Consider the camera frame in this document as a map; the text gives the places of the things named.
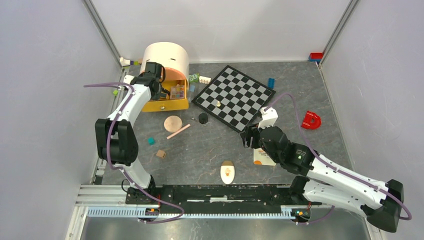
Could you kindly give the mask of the colourful eyeshadow palette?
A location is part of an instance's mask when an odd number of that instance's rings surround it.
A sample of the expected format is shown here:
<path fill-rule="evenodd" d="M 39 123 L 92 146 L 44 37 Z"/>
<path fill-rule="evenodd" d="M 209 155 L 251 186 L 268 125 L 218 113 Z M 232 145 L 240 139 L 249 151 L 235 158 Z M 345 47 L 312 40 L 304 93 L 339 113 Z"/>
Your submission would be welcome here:
<path fill-rule="evenodd" d="M 169 98 L 171 100 L 181 100 L 185 98 L 185 87 L 183 85 L 176 85 L 170 88 Z"/>

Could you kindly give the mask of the yellow drawer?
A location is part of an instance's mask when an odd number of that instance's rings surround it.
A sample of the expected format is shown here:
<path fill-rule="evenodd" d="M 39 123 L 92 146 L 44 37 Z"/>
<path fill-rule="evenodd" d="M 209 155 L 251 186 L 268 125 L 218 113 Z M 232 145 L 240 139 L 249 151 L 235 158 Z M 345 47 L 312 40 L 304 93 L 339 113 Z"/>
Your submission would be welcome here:
<path fill-rule="evenodd" d="M 178 87 L 178 94 L 183 96 L 181 99 L 171 99 L 168 94 L 167 98 L 160 98 L 159 100 L 151 100 L 147 102 L 142 108 L 142 112 L 164 112 L 164 111 L 177 111 L 186 110 L 189 108 L 189 100 L 187 97 L 189 85 L 186 80 L 166 80 L 162 84 L 165 90 L 172 92 L 173 87 Z"/>

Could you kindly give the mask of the white orange sachet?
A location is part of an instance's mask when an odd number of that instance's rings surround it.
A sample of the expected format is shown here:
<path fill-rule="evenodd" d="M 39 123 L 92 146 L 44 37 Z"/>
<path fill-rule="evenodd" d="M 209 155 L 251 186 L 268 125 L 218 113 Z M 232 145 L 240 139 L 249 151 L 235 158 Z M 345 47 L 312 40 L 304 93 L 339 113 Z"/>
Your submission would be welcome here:
<path fill-rule="evenodd" d="M 253 163 L 262 166 L 275 166 L 276 163 L 260 148 L 253 150 Z"/>

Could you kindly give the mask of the round pink compact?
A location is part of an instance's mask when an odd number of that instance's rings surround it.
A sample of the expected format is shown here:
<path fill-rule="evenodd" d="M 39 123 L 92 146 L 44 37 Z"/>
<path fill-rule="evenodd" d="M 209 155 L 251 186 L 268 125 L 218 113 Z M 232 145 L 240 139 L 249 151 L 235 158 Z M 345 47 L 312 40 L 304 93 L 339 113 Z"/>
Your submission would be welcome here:
<path fill-rule="evenodd" d="M 183 122 L 179 116 L 171 115 L 165 119 L 163 125 L 166 131 L 169 133 L 175 133 L 182 128 Z"/>

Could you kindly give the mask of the pink lip pencil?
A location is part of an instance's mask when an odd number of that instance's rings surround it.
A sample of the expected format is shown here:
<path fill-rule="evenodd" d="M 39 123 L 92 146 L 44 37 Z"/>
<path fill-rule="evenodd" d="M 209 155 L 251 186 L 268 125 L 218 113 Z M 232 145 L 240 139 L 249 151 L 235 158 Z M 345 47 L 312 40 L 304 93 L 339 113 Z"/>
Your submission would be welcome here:
<path fill-rule="evenodd" d="M 191 125 L 187 124 L 185 126 L 183 126 L 182 128 L 180 128 L 179 130 L 173 132 L 172 134 L 170 134 L 169 136 L 166 137 L 167 140 L 175 137 L 176 135 L 178 135 L 179 133 L 181 133 L 182 131 L 186 130 L 187 128 L 189 128 Z"/>

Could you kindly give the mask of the black round cap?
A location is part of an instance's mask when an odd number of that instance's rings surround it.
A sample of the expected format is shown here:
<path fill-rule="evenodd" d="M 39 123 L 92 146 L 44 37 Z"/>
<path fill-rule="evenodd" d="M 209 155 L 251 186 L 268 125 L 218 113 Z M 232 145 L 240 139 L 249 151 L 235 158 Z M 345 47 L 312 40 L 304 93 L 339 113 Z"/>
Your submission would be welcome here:
<path fill-rule="evenodd" d="M 208 121 L 209 121 L 209 117 L 208 117 L 208 115 L 206 114 L 206 113 L 200 113 L 199 115 L 198 115 L 198 121 L 201 123 L 201 124 L 206 124 Z"/>

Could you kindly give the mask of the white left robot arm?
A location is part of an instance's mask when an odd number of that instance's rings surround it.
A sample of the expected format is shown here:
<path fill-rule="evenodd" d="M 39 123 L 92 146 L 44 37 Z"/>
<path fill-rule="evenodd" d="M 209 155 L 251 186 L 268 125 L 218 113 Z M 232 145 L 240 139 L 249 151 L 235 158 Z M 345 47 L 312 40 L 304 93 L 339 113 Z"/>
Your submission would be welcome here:
<path fill-rule="evenodd" d="M 146 103 L 159 99 L 164 71 L 161 64 L 149 61 L 138 76 L 126 75 L 123 82 L 104 83 L 105 87 L 122 88 L 127 93 L 108 117 L 99 118 L 94 125 L 99 158 L 106 160 L 112 170 L 120 171 L 131 187 L 139 189 L 137 196 L 145 204 L 156 200 L 157 190 L 150 186 L 152 176 L 138 160 L 139 144 L 133 125 Z"/>

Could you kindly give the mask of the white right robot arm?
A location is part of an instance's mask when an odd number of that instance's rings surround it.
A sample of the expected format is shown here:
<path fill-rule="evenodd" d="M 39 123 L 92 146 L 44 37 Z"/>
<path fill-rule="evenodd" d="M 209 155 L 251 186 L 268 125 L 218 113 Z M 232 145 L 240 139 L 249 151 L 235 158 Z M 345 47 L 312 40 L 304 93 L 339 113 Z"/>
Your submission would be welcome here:
<path fill-rule="evenodd" d="M 326 158 L 308 146 L 290 141 L 277 126 L 246 127 L 244 147 L 263 150 L 273 162 L 295 174 L 289 199 L 322 203 L 356 213 L 380 230 L 395 233 L 404 201 L 403 184 L 362 176 Z"/>

